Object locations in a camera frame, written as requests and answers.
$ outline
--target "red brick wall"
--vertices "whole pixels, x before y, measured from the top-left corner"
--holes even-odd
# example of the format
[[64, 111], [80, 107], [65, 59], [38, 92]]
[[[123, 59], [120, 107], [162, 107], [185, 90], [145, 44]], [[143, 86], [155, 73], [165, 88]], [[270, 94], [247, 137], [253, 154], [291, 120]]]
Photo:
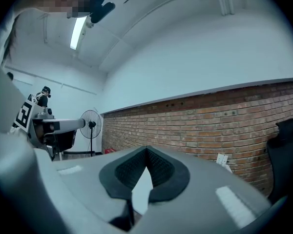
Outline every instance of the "red brick wall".
[[264, 194], [272, 189], [266, 141], [293, 117], [293, 82], [158, 102], [104, 115], [103, 149], [170, 148], [205, 159], [228, 155], [233, 172]]

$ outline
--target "white ceiling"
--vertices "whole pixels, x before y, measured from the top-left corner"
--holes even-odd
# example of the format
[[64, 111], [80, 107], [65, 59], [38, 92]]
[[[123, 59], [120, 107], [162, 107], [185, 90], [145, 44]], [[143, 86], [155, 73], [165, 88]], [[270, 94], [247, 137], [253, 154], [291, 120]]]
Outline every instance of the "white ceiling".
[[[37, 10], [26, 11], [20, 17], [18, 28], [32, 40], [46, 42], [91, 68], [109, 72], [169, 25], [193, 15], [221, 17], [218, 0], [129, 0], [125, 4], [126, 0], [107, 1], [115, 3], [116, 9], [93, 28], [85, 28], [85, 37], [76, 51], [69, 47], [76, 20], [67, 19], [66, 15], [46, 17]], [[236, 11], [251, 6], [250, 0], [233, 2]]]

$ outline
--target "electric fan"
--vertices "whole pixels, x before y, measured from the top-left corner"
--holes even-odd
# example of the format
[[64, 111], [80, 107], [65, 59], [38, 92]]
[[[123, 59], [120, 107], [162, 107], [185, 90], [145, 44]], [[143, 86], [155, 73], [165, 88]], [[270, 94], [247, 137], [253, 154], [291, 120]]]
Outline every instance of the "electric fan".
[[84, 112], [81, 118], [85, 120], [86, 125], [80, 129], [80, 132], [83, 136], [90, 139], [90, 154], [92, 156], [92, 139], [97, 137], [101, 131], [101, 118], [98, 113], [93, 110]]

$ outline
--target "fan stand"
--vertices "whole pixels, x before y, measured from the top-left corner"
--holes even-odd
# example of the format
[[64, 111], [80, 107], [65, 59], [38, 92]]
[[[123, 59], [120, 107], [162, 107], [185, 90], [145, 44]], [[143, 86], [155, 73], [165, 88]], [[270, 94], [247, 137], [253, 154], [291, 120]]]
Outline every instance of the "fan stand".
[[90, 135], [90, 155], [92, 157], [92, 133], [93, 133], [93, 129], [97, 124], [94, 121], [90, 121], [89, 122], [89, 128], [91, 129], [91, 135]]

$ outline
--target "fluorescent light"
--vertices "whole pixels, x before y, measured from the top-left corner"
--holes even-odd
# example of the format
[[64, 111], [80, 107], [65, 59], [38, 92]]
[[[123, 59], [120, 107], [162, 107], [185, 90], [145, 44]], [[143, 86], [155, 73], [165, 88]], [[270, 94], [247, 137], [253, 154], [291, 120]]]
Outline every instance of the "fluorescent light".
[[84, 22], [86, 21], [87, 17], [84, 18], [77, 18], [76, 23], [75, 23], [75, 27], [73, 30], [73, 34], [72, 34], [72, 40], [70, 41], [70, 48], [76, 50], [77, 49], [77, 44], [78, 44], [78, 40], [80, 37], [80, 33], [82, 32], [83, 26], [84, 26]]

